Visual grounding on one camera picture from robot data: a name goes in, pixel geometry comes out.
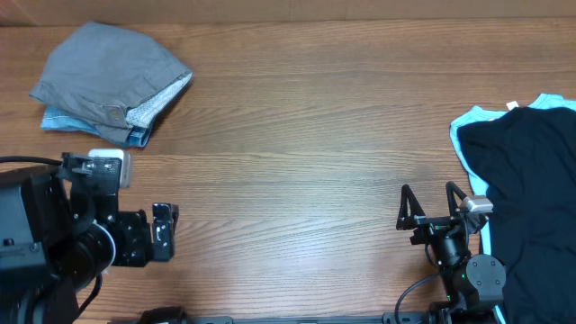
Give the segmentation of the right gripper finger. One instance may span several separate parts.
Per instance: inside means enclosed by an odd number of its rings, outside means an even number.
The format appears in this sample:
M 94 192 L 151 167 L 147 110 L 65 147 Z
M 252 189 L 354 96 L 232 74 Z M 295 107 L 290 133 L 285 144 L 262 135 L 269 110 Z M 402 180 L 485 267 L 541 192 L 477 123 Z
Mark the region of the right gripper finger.
M 455 216 L 457 214 L 456 209 L 458 208 L 456 198 L 458 198 L 460 201 L 463 201 L 467 197 L 467 194 L 464 193 L 460 187 L 452 181 L 449 181 L 445 184 L 445 191 L 449 213 L 451 216 Z
M 400 189 L 400 209 L 396 222 L 397 230 L 413 230 L 426 218 L 422 207 L 408 184 Z

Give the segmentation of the grey cotton shorts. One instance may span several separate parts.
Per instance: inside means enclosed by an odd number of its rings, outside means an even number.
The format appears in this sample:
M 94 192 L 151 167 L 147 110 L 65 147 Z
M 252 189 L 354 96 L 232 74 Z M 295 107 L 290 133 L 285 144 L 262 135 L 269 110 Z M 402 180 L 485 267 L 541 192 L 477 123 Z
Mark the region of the grey cotton shorts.
M 149 36 L 88 22 L 50 54 L 31 98 L 123 141 L 151 128 L 187 88 L 192 70 Z

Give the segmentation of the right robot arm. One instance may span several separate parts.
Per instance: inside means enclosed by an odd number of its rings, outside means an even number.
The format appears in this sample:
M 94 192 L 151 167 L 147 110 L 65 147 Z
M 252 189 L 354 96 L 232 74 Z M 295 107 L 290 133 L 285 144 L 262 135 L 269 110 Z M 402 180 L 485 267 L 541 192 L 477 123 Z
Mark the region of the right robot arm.
M 449 214 L 429 218 L 410 186 L 400 189 L 397 230 L 410 230 L 410 243 L 422 245 L 436 273 L 413 283 L 396 301 L 394 323 L 497 323 L 503 302 L 505 266 L 494 256 L 473 254 L 470 236 L 488 223 L 493 204 L 485 196 L 465 194 L 455 183 L 445 185 Z M 404 313 L 401 304 L 414 290 L 440 279 L 445 301 L 419 313 Z

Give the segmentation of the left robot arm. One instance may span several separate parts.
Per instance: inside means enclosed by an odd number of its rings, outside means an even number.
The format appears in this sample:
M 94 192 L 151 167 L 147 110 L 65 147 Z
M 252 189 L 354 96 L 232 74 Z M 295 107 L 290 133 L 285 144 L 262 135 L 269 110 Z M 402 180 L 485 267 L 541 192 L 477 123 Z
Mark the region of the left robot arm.
M 175 254 L 177 205 L 152 214 L 120 211 L 131 155 L 2 157 L 25 163 L 1 174 L 1 321 L 72 323 L 102 288 L 111 266 L 144 267 Z

